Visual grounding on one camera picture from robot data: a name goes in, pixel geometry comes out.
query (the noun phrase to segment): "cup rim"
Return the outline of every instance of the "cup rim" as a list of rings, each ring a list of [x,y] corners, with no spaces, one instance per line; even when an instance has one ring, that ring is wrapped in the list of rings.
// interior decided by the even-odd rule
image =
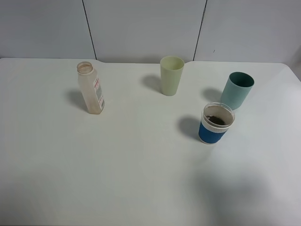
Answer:
[[[231,76],[232,74],[234,74],[234,73],[241,73],[241,74],[243,74],[243,75],[246,75],[247,77],[249,77],[249,78],[252,79],[253,84],[252,84],[251,86],[247,86],[247,87],[246,87],[246,86],[239,86],[239,85],[235,84],[235,83],[231,80],[231,78],[230,78],[230,76]],[[253,87],[253,85],[255,84],[254,78],[253,78],[251,75],[249,75],[249,74],[247,74],[247,73],[244,73],[244,72],[232,72],[232,73],[229,75],[229,80],[231,81],[231,83],[232,83],[233,85],[235,85],[235,86],[237,86],[237,87],[240,87],[240,88],[243,88],[243,89],[249,89],[249,88]]]
[[[204,110],[206,109],[206,107],[208,107],[208,106],[210,106],[210,105],[220,106],[220,107],[225,108],[227,111],[229,111],[229,112],[231,113],[231,115],[233,115],[233,120],[232,120],[232,122],[231,122],[230,124],[227,124],[227,125],[222,126],[222,125],[218,125],[218,124],[216,124],[216,123],[214,123],[214,122],[209,121],[209,120],[207,119],[207,117],[205,116]],[[220,103],[220,102],[212,102],[212,103],[206,104],[206,106],[204,107],[203,112],[202,112],[202,117],[204,118],[204,120],[205,120],[209,125],[211,125],[212,127],[217,128],[217,129],[227,129],[227,128],[229,128],[229,127],[233,124],[233,122],[234,122],[234,120],[235,120],[235,114],[234,114],[233,110],[232,110],[228,105],[223,104],[223,103]]]
[[[179,59],[179,60],[183,63],[183,66],[182,66],[181,68],[175,69],[175,70],[168,69],[168,68],[166,68],[166,67],[164,67],[164,66],[162,65],[162,60],[164,60],[164,59],[166,59],[166,58],[176,58],[176,59]],[[183,60],[182,58],[179,58],[178,56],[165,56],[165,57],[163,57],[163,58],[160,60],[160,66],[163,67],[165,70],[174,72],[174,71],[178,71],[178,70],[183,69],[183,67],[185,66],[185,62],[184,62],[184,60]]]

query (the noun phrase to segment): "plastic bottle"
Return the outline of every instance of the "plastic bottle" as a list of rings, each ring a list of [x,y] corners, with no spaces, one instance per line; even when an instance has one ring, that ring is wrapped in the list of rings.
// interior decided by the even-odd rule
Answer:
[[[100,114],[104,107],[104,99],[96,69],[90,62],[77,65],[78,83],[90,114]]]

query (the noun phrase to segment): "coffee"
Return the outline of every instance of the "coffee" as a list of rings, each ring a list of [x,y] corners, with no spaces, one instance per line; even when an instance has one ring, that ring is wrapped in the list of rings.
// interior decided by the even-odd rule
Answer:
[[[206,118],[210,121],[213,122],[214,124],[220,125],[220,126],[225,126],[226,123],[220,119],[219,117],[213,116],[213,115],[207,115]]]

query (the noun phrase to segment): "plastic cup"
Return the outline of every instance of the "plastic cup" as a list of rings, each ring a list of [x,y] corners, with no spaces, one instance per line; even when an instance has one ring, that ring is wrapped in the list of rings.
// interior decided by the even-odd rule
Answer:
[[[229,106],[232,110],[239,108],[254,85],[254,79],[242,72],[230,74],[221,102]]]
[[[177,93],[184,61],[176,56],[166,56],[161,59],[161,91],[166,96]]]
[[[223,125],[213,123],[207,116],[215,116],[224,122]],[[227,132],[235,120],[234,112],[230,107],[222,103],[207,104],[202,112],[201,124],[198,135],[205,144],[215,144]]]

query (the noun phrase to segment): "white backdrop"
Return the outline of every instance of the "white backdrop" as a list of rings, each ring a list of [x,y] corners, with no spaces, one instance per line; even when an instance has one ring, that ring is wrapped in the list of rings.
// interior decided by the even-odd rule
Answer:
[[[301,56],[300,0],[208,0],[195,60],[278,62]]]
[[[84,0],[98,60],[193,60],[206,0]],[[280,62],[301,75],[300,0],[208,0],[195,60]],[[1,0],[0,57],[95,58],[81,0]]]
[[[192,61],[205,0],[85,0],[97,59],[158,63]]]
[[[1,0],[0,57],[92,58],[81,0]]]

